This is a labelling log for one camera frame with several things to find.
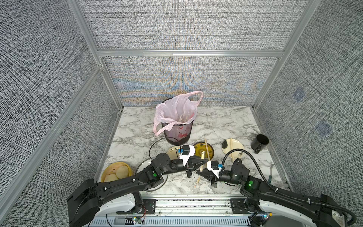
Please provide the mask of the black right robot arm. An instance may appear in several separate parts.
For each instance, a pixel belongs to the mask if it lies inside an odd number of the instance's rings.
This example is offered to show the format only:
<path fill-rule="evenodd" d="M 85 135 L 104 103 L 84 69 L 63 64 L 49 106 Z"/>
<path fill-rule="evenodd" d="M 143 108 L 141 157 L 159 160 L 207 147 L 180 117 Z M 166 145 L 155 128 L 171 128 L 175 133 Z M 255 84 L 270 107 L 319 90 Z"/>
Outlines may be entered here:
<path fill-rule="evenodd" d="M 196 160 L 197 174 L 210 181 L 239 185 L 246 197 L 244 209 L 253 213 L 272 213 L 301 222 L 308 227 L 349 227 L 357 217 L 322 194 L 319 198 L 293 193 L 250 175 L 240 159 L 227 170 L 217 161 Z"/>

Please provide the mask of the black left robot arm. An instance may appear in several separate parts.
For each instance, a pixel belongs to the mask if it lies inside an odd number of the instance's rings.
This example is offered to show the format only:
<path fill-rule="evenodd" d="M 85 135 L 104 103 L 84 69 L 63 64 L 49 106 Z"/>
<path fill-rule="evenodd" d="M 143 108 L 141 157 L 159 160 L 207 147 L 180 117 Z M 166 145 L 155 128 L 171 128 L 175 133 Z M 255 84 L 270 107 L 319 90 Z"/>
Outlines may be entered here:
<path fill-rule="evenodd" d="M 84 181 L 67 199 L 70 227 L 88 224 L 101 207 L 127 194 L 136 194 L 160 185 L 162 176 L 185 171 L 187 177 L 206 164 L 206 159 L 188 156 L 186 164 L 182 159 L 171 160 L 160 153 L 141 172 L 116 181 L 96 183 L 93 179 Z"/>

